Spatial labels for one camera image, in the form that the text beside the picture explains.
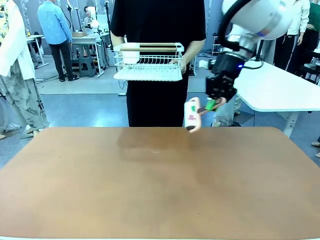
sneaker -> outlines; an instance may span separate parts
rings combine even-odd
[[[10,123],[10,124],[6,127],[5,131],[6,131],[6,132],[11,132],[11,131],[19,130],[20,128],[21,128],[20,125],[17,125],[17,124],[14,124],[14,123]]]
[[[72,78],[72,79],[69,79],[68,81],[69,81],[69,82],[72,82],[72,81],[78,80],[78,79],[79,79],[79,77],[78,77],[77,75],[73,75],[73,78]]]
[[[318,141],[312,142],[311,145],[314,147],[320,148],[320,142]]]

black pants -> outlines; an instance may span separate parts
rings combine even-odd
[[[60,44],[49,44],[55,64],[55,68],[59,74],[59,79],[64,80],[64,70],[62,68],[62,61],[60,57],[60,51],[62,53],[64,66],[66,70],[66,74],[68,76],[68,79],[73,79],[74,74],[72,72],[72,63],[71,63],[71,54],[70,54],[70,47],[68,44],[68,41],[64,41]]]
[[[182,127],[189,74],[180,81],[128,81],[130,127]]]
[[[300,66],[309,64],[312,56],[306,54],[306,51],[313,51],[318,46],[319,33],[315,30],[307,29],[303,36],[303,41],[299,46],[296,46],[287,71],[297,76],[304,75],[305,73],[300,70]]]
[[[273,61],[276,67],[286,70],[295,45],[295,37],[285,34],[276,39]]]

white sweater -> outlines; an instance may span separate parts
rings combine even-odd
[[[14,1],[7,3],[9,31],[0,46],[0,75],[10,76],[10,67],[18,60],[24,80],[35,79],[35,68],[27,46],[24,20]]]
[[[296,0],[292,8],[292,22],[288,29],[288,35],[298,35],[304,33],[307,29],[310,13],[309,0]]]

white dish rack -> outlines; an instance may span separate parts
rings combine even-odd
[[[115,79],[179,81],[182,79],[181,43],[128,42],[114,47]]]

person's hand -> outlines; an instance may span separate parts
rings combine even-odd
[[[179,62],[178,59],[173,59],[171,62],[169,62],[169,64],[177,64]],[[181,73],[182,75],[186,73],[187,71],[187,63],[186,60],[181,59]]]
[[[315,26],[313,26],[312,24],[308,24],[306,27],[307,27],[308,29],[314,29],[314,28],[315,28]]]
[[[304,40],[304,36],[300,35],[300,37],[298,38],[297,45],[300,46],[303,40]]]

